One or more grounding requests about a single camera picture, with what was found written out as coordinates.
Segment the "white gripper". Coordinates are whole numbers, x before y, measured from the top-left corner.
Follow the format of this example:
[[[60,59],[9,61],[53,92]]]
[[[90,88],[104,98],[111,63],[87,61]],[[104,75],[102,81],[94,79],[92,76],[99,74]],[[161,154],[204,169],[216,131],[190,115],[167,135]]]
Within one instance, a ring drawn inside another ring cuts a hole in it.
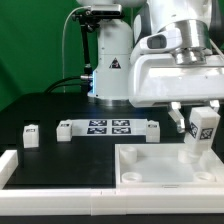
[[[224,100],[224,61],[208,56],[205,65],[177,65],[171,54],[144,55],[131,68],[128,84],[129,101],[134,107],[170,105],[168,114],[177,132],[185,132],[181,104],[210,101],[219,112]]]

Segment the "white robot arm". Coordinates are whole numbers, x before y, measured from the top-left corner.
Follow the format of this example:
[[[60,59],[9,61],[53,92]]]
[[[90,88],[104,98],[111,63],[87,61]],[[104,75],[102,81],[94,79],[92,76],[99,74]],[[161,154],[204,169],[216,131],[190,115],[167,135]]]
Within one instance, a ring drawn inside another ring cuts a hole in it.
[[[224,30],[219,0],[77,0],[83,24],[98,29],[91,101],[166,106],[186,130],[183,105],[224,102]]]

